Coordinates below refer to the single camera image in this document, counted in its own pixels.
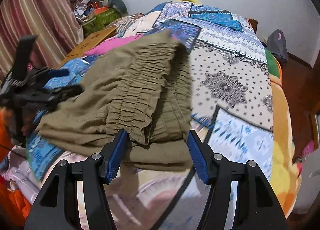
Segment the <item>gray bag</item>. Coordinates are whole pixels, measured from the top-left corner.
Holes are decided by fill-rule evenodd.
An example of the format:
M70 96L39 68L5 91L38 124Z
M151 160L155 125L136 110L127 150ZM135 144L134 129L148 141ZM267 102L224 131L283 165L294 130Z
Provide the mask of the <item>gray bag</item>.
M267 49L279 62L288 61L287 44L281 30L275 30L267 40Z

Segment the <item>red and beige curtain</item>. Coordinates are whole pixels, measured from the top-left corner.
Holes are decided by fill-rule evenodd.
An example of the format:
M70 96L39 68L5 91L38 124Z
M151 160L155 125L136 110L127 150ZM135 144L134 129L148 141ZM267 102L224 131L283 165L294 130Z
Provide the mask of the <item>red and beige curtain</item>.
M18 40L38 34L35 67L55 67L83 40L73 14L76 0L3 0L0 5L0 81L13 64Z

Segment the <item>bed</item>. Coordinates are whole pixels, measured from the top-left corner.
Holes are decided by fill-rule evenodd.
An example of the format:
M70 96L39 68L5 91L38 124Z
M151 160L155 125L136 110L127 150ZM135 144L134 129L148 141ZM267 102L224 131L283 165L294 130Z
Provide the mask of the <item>bed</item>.
M111 25L117 27L117 38L170 29L186 46L192 76L192 128L204 140L216 113L214 131L218 133L209 145L232 161L255 160L288 217L301 178L292 164L294 145L281 88L282 72L249 20L216 7L177 1ZM62 67L69 68L70 75L51 79L47 87L78 83L98 57L69 60ZM40 186L59 160L71 163L86 159L36 134L28 139L27 152ZM88 229L81 182L77 188L81 227ZM105 185L105 191L117 229L196 229L209 187L198 179L192 165L184 171L154 171L124 163L117 178ZM236 183L232 185L225 229L232 227L235 205Z

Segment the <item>pink shoe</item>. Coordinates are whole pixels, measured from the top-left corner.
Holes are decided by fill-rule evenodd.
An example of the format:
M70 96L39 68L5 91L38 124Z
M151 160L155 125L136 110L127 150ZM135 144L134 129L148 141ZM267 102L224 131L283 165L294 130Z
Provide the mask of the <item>pink shoe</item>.
M305 157L309 155L310 153L313 153L315 149L315 143L313 141L310 141L302 150L302 157Z

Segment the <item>metal screw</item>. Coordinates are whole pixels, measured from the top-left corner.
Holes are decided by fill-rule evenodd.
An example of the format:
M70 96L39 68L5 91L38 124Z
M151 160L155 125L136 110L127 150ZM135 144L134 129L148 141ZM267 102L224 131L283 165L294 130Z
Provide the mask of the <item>metal screw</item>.
M219 161L219 160L222 160L222 155L220 153L216 153L215 155L213 155L213 157Z
M92 155L92 159L94 159L94 160L98 160L98 159L100 159L101 158L101 154L100 153L94 153L93 155Z
M250 160L250 161L248 162L248 164L249 164L251 167L257 166L257 163L256 163L255 161L252 161L252 160Z
M58 166L63 167L67 163L66 160L58 161Z

